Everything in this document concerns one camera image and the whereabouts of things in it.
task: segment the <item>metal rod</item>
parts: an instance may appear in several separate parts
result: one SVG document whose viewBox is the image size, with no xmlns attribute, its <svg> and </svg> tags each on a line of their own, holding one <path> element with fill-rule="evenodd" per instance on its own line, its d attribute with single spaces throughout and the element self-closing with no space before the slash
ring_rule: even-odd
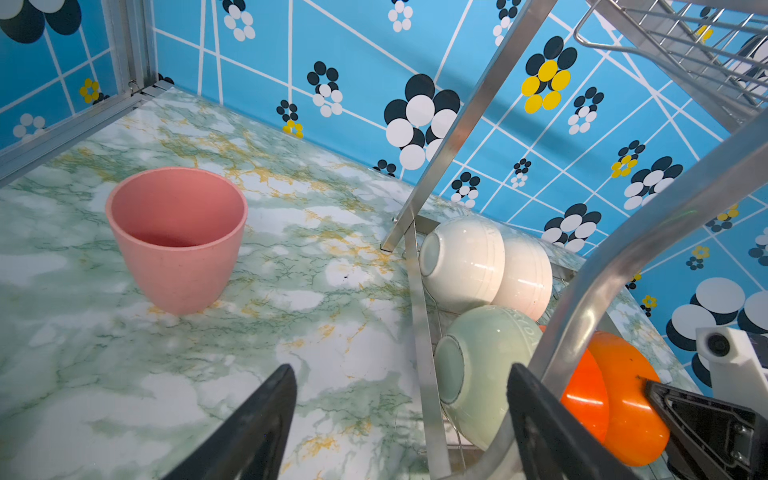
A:
<svg viewBox="0 0 768 480">
<path fill-rule="evenodd" d="M 679 22 L 690 22 L 690 23 L 696 23 L 701 25 L 712 25 L 714 27 L 721 27 L 721 28 L 738 28 L 741 31 L 748 32 L 748 33 L 754 33 L 756 35 L 764 35 L 766 31 L 762 28 L 753 28 L 753 27 L 745 27 L 743 25 L 737 25 L 735 23 L 728 23 L 728 22 L 719 22 L 717 21 L 717 18 L 720 17 L 718 15 L 715 20 L 707 20 L 705 18 L 698 18 L 698 17 L 687 17 L 687 16 L 679 16 L 678 14 L 674 13 L 666 13 L 666 12 L 652 12 L 648 10 L 641 10 L 639 8 L 630 8 L 630 7 L 624 7 L 624 11 L 626 13 L 637 13 L 639 15 L 643 16 L 651 16 L 651 17 L 661 17 L 666 18 L 668 20 L 674 20 L 677 23 Z"/>
<path fill-rule="evenodd" d="M 766 62 L 765 61 L 755 60 L 754 58 L 750 58 L 750 57 L 747 57 L 747 56 L 744 56 L 744 55 L 739 55 L 739 54 L 736 54 L 736 53 L 730 53 L 729 51 L 722 51 L 719 48 L 707 47 L 706 45 L 702 45 L 701 43 L 696 42 L 696 41 L 686 40 L 685 38 L 680 38 L 680 37 L 675 36 L 675 35 L 666 35 L 664 33 L 658 32 L 658 31 L 653 31 L 651 33 L 653 33 L 654 35 L 657 35 L 659 37 L 670 38 L 670 39 L 675 40 L 676 42 L 684 44 L 684 45 L 690 45 L 690 49 L 687 52 L 685 52 L 685 53 L 680 53 L 678 51 L 670 51 L 669 52 L 670 55 L 676 55 L 676 56 L 679 56 L 679 57 L 683 57 L 683 58 L 685 58 L 688 61 L 695 61 L 696 63 L 701 63 L 702 65 L 708 65 L 708 63 L 705 62 L 704 60 L 699 60 L 698 58 L 688 57 L 688 55 L 690 54 L 691 49 L 697 48 L 700 51 L 703 51 L 703 52 L 706 52 L 706 53 L 710 53 L 712 55 L 718 55 L 718 56 L 724 56 L 724 57 L 732 58 L 733 60 L 741 61 L 741 62 L 744 62 L 744 63 L 748 63 L 748 64 L 754 65 L 756 67 L 765 68 L 765 66 L 766 66 Z M 709 59 L 709 63 L 712 64 L 712 68 L 722 69 L 723 72 L 725 72 L 725 73 L 727 73 L 729 75 L 737 74 L 736 72 L 731 71 L 730 69 L 728 69 L 727 67 L 722 65 L 722 63 L 721 63 L 721 65 L 714 64 L 712 58 Z M 741 75 L 741 76 L 743 78 L 747 78 L 747 79 L 751 80 L 751 77 L 747 77 L 746 75 Z"/>
<path fill-rule="evenodd" d="M 135 80 L 139 89 L 152 85 L 157 80 L 154 72 L 154 36 L 150 35 L 151 13 L 149 2 L 145 0 L 117 0 L 116 5 L 123 9 L 125 18 L 124 35 L 128 48 L 128 71 L 131 80 Z"/>
<path fill-rule="evenodd" d="M 768 181 L 768 111 L 681 175 L 613 232 L 561 294 L 528 369 L 559 397 L 625 280 Z"/>
<path fill-rule="evenodd" d="M 422 209 L 424 202 L 432 194 L 472 129 L 482 118 L 485 109 L 488 108 L 498 90 L 507 80 L 509 72 L 525 53 L 525 49 L 544 23 L 556 1 L 535 0 L 524 3 L 520 16 L 512 24 L 507 35 L 504 36 L 504 41 L 496 50 L 491 63 L 488 64 L 475 84 L 475 90 L 472 92 L 469 102 L 458 113 L 458 117 L 445 136 L 445 140 L 440 144 L 435 157 L 429 162 L 429 166 L 419 179 L 419 183 L 411 191 L 406 204 L 400 210 L 395 226 L 382 243 L 382 250 L 391 252 L 397 247 L 402 235 L 413 222 L 416 214 Z"/>
<path fill-rule="evenodd" d="M 16 144 L 0 153 L 0 187 L 51 160 L 86 137 L 130 113 L 143 95 L 115 95 L 69 118 L 26 144 Z"/>
<path fill-rule="evenodd" d="M 678 17 L 680 17 L 680 15 L 677 15 L 677 14 L 675 14 L 675 11 L 674 11 L 674 9 L 672 8 L 672 6 L 671 6 L 671 5 L 669 5 L 669 4 L 667 4 L 666 2 L 661 2 L 661 3 L 659 3 L 658 5 L 659 5 L 659 7 L 660 7 L 662 10 L 664 10 L 664 11 L 665 11 L 664 13 L 661 13 L 661 12 L 645 12 L 644 10 L 640 10 L 639 12 L 643 12 L 643 15 L 661 15 L 663 18 L 668 18 L 668 19 L 670 19 L 670 18 L 678 18 Z M 689 3 L 689 4 L 687 4 L 687 5 L 686 5 L 686 8 L 684 9 L 684 11 L 683 11 L 683 10 L 681 10 L 681 11 L 683 12 L 683 15 L 684 15 L 685 13 L 687 13 L 687 11 L 688 11 L 688 8 L 690 7 L 690 5 L 691 5 L 690 3 Z M 622 8 L 623 8 L 624 12 L 625 12 L 627 15 L 630 13 L 630 10 L 631 10 L 630 8 L 626 8 L 626 7 L 622 7 Z M 722 15 L 722 13 L 723 13 L 723 9 L 721 8 L 721 9 L 720 9 L 720 10 L 717 12 L 717 15 L 716 15 L 716 17 L 715 17 L 715 19 L 714 19 L 714 20 L 715 20 L 715 21 L 717 21 L 717 19 L 718 19 L 718 18 L 720 18 L 720 15 Z M 688 38 L 692 38 L 693 40 L 695 40 L 696 44 L 698 44 L 699 46 L 701 46 L 701 45 L 702 45 L 702 43 L 700 42 L 700 40 L 701 40 L 701 38 L 703 37 L 703 32 L 702 32 L 701 34 L 699 34 L 699 35 L 696 35 L 696 33 L 695 33 L 695 32 L 694 32 L 694 31 L 693 31 L 693 30 L 692 30 L 692 29 L 691 29 L 691 28 L 688 26 L 688 24 L 687 24 L 687 23 L 685 23 L 685 22 L 679 22 L 679 21 L 675 21 L 675 22 L 674 22 L 674 24 L 677 26 L 677 28 L 680 30 L 680 32 L 682 32 L 682 33 L 683 33 L 683 35 L 682 35 L 682 36 L 684 36 L 684 37 L 688 37 Z M 656 31 L 649 31 L 649 33 L 651 33 L 651 34 L 653 34 L 653 35 L 659 35 L 659 34 L 660 34 L 659 32 L 656 32 Z M 674 41 L 679 41 L 679 40 L 680 40 L 680 38 L 677 38 L 677 39 L 676 39 L 676 38 L 672 38 L 672 40 L 674 40 Z M 664 41 L 664 40 L 662 39 L 662 41 L 660 41 L 660 42 L 658 43 L 658 44 L 659 44 L 659 46 L 661 46 L 661 44 L 662 44 L 662 42 L 663 42 L 663 41 Z M 688 56 L 687 56 L 687 55 L 688 55 L 688 54 L 690 54 L 692 51 L 693 51 L 693 49 L 692 49 L 692 48 L 689 48 L 689 49 L 688 49 L 688 51 L 686 52 L 685 56 L 684 56 L 683 58 L 680 58 L 679 60 L 676 60 L 676 62 L 677 62 L 678 64 L 680 64 L 680 66 L 683 66 L 683 65 L 682 65 L 682 63 L 683 63 L 683 60 L 691 60 L 691 59 L 692 59 L 692 57 L 688 57 Z M 717 57 L 716 57 L 716 56 L 714 56 L 714 55 L 712 55 L 712 54 L 711 54 L 711 53 L 709 53 L 708 51 L 703 51 L 701 48 L 699 48 L 699 49 L 697 50 L 697 53 L 698 53 L 699 55 L 703 55 L 703 56 L 707 57 L 708 61 L 709 61 L 709 62 L 711 62 L 713 65 L 714 65 L 714 64 L 718 64 L 718 65 L 720 64 L 720 62 L 717 60 Z M 733 85 L 734 85 L 734 87 L 736 87 L 736 89 L 739 91 L 739 93 L 740 93 L 740 94 L 741 94 L 741 92 L 743 91 L 743 89 L 741 88 L 741 85 L 739 85 L 739 83 L 738 83 L 736 80 L 734 80 L 733 78 L 731 78 L 729 74 L 726 74 L 726 77 L 725 77 L 725 79 L 724 79 L 724 80 L 714 80 L 714 81 L 715 81 L 715 83 L 717 83 L 717 84 L 722 84 L 722 83 L 724 83 L 724 82 L 730 82 L 731 84 L 733 84 Z M 749 99 L 749 98 L 746 98 L 746 97 L 745 97 L 745 100 L 747 101 L 747 103 L 749 103 L 749 104 L 750 104 L 750 106 L 754 106 L 754 102 L 753 102 L 753 101 L 751 101 L 751 99 Z M 748 117 L 746 117 L 746 118 L 747 118 L 747 119 L 751 119 L 751 118 L 752 118 L 752 116 L 754 116 L 754 115 L 750 115 L 750 116 L 748 116 Z"/>
<path fill-rule="evenodd" d="M 411 313 L 413 316 L 413 337 L 416 344 L 416 372 L 419 375 L 419 389 L 422 397 L 424 438 L 427 444 L 427 465 L 430 478 L 451 475 L 448 457 L 448 443 L 445 441 L 445 427 L 442 423 L 442 407 L 437 390 L 435 359 L 432 357 L 432 336 L 429 333 L 429 317 L 422 285 L 422 271 L 419 268 L 419 253 L 416 250 L 416 227 L 411 223 L 406 231 L 406 269 L 411 289 Z"/>
<path fill-rule="evenodd" d="M 712 8 L 725 8 L 744 13 L 755 13 L 768 17 L 768 2 L 763 0 L 695 0 L 696 5 Z"/>
<path fill-rule="evenodd" d="M 736 131 L 742 121 L 748 121 L 755 116 L 756 112 L 746 105 L 742 105 L 732 98 L 713 92 L 711 89 L 694 82 L 690 75 L 676 63 L 669 53 L 647 31 L 637 25 L 635 20 L 616 2 L 613 0 L 588 0 L 588 3 L 590 4 L 588 12 L 574 29 L 574 40 L 579 44 L 589 48 L 642 55 L 655 62 L 667 74 L 679 79 L 680 81 L 676 83 L 729 132 Z M 584 38 L 580 30 L 592 12 L 600 13 L 637 47 L 626 48 L 619 45 L 596 44 Z"/>
</svg>

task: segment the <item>metal rack leg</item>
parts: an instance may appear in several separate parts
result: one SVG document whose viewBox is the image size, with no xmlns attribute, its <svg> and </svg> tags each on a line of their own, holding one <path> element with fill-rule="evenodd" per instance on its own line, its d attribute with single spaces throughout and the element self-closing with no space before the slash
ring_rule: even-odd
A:
<svg viewBox="0 0 768 480">
<path fill-rule="evenodd" d="M 424 436 L 427 444 L 427 465 L 430 478 L 451 475 L 448 457 L 448 443 L 442 423 L 440 396 L 435 377 L 435 359 L 432 357 L 432 337 L 429 333 L 427 304 L 419 268 L 419 254 L 416 251 L 416 228 L 411 223 L 406 231 L 406 269 L 411 287 L 411 308 L 413 315 L 413 336 L 416 342 L 416 372 L 422 397 Z"/>
<path fill-rule="evenodd" d="M 458 113 L 456 121 L 453 122 L 435 157 L 429 162 L 419 183 L 400 210 L 395 226 L 382 243 L 382 250 L 392 252 L 397 247 L 403 234 L 413 223 L 424 202 L 437 186 L 469 134 L 472 133 L 472 129 L 482 118 L 499 88 L 507 80 L 509 72 L 518 63 L 556 1 L 531 0 L 524 3 L 521 14 L 510 27 L 509 33 L 504 37 L 501 46 L 475 85 L 469 102 Z"/>
</svg>

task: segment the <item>aluminum corner post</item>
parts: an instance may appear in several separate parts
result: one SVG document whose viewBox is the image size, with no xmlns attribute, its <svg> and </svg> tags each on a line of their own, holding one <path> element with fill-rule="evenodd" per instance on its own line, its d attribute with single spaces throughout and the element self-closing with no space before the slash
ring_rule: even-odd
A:
<svg viewBox="0 0 768 480">
<path fill-rule="evenodd" d="M 135 82 L 136 90 L 142 90 L 157 80 L 154 71 L 154 36 L 151 34 L 152 12 L 149 0 L 114 0 L 115 8 L 120 9 L 122 35 L 125 38 L 125 52 L 130 81 Z"/>
<path fill-rule="evenodd" d="M 459 111 L 458 117 L 445 136 L 445 140 L 441 143 L 432 161 L 429 162 L 406 204 L 400 210 L 395 226 L 382 242 L 382 250 L 392 252 L 397 247 L 400 239 L 424 206 L 424 202 L 427 201 L 442 175 L 464 145 L 472 129 L 482 118 L 485 109 L 488 108 L 498 90 L 507 80 L 509 72 L 518 63 L 528 44 L 531 43 L 541 24 L 544 23 L 556 1 L 531 0 L 524 3 L 520 16 L 512 23 L 504 41 L 475 84 L 469 102 Z"/>
</svg>

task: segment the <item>wire rack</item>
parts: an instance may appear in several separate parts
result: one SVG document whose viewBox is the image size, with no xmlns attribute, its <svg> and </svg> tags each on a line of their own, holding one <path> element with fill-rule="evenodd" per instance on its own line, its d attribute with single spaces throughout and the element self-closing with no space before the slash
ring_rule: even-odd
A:
<svg viewBox="0 0 768 480">
<path fill-rule="evenodd" d="M 576 41 L 649 58 L 729 130 L 768 104 L 768 18 L 671 0 L 588 1 Z M 581 29 L 592 16 L 608 20 L 632 45 L 588 41 Z"/>
<path fill-rule="evenodd" d="M 419 250 L 422 238 L 419 237 Z M 561 268 L 561 272 L 567 272 L 566 269 Z M 560 292 L 565 289 L 568 282 L 554 277 L 552 279 L 552 295 L 550 297 L 549 306 L 546 312 L 539 319 L 538 323 L 546 325 L 549 322 L 549 316 L 554 311 L 560 300 Z M 443 337 L 444 332 L 451 326 L 451 323 L 458 318 L 458 315 L 451 312 L 441 310 L 437 304 L 437 301 L 424 288 L 427 317 L 429 321 L 429 332 L 432 337 L 432 354 L 434 355 L 437 343 Z M 598 325 L 599 330 L 608 331 L 614 335 L 620 336 L 621 334 L 616 329 L 615 325 L 610 319 L 601 321 Z M 445 440 L 448 446 L 448 458 L 451 466 L 451 470 L 454 473 L 463 472 L 468 467 L 476 464 L 483 455 L 483 451 L 474 446 L 469 440 L 458 431 L 458 429 L 451 423 L 445 411 L 442 413 L 442 423 L 445 430 Z M 638 475 L 638 478 L 648 478 L 649 480 L 675 480 L 677 477 L 672 476 L 666 467 L 666 455 L 660 458 L 654 463 L 654 468 L 632 468 Z"/>
</svg>

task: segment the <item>cup rim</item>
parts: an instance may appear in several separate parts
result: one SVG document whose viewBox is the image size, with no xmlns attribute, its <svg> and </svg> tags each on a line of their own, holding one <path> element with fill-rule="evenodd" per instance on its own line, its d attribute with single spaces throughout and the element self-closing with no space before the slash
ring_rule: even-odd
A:
<svg viewBox="0 0 768 480">
<path fill-rule="evenodd" d="M 233 188 L 237 192 L 237 194 L 240 196 L 240 199 L 243 201 L 243 216 L 240 218 L 240 221 L 237 223 L 237 225 L 226 235 L 223 237 L 217 238 L 216 240 L 208 243 L 203 243 L 202 245 L 193 245 L 192 247 L 164 247 L 162 245 L 155 245 L 154 243 L 145 242 L 143 240 L 139 240 L 138 238 L 134 237 L 130 233 L 123 230 L 123 228 L 118 225 L 118 222 L 115 221 L 114 216 L 112 215 L 112 201 L 114 200 L 117 193 L 120 191 L 121 188 L 128 185 L 133 180 L 136 180 L 139 177 L 142 177 L 144 175 L 150 175 L 154 172 L 158 171 L 165 171 L 165 170 L 187 170 L 187 171 L 193 171 L 195 173 L 199 174 L 206 174 L 210 175 L 211 177 L 215 177 L 218 180 L 224 180 L 230 187 Z M 219 174 L 215 174 L 213 172 L 209 172 L 208 170 L 203 170 L 201 168 L 190 168 L 190 167 L 160 167 L 160 168 L 151 168 L 149 170 L 145 170 L 143 172 L 139 172 L 137 174 L 131 175 L 130 177 L 126 178 L 119 184 L 115 186 L 115 188 L 112 189 L 112 192 L 109 193 L 109 197 L 107 198 L 107 204 L 104 207 L 104 210 L 107 214 L 107 220 L 109 222 L 109 226 L 115 229 L 117 232 L 120 233 L 120 235 L 125 236 L 126 238 L 130 239 L 131 241 L 138 243 L 141 246 L 144 247 L 150 247 L 155 250 L 162 250 L 167 252 L 180 252 L 180 251 L 194 251 L 194 250 L 202 250 L 204 248 L 212 247 L 213 245 L 217 245 L 219 243 L 223 243 L 226 240 L 229 240 L 232 236 L 236 235 L 240 229 L 243 228 L 243 225 L 245 225 L 246 220 L 248 220 L 248 200 L 245 198 L 245 195 L 243 195 L 243 192 L 240 190 L 240 188 L 237 187 L 232 181 L 226 177 L 223 177 Z"/>
</svg>

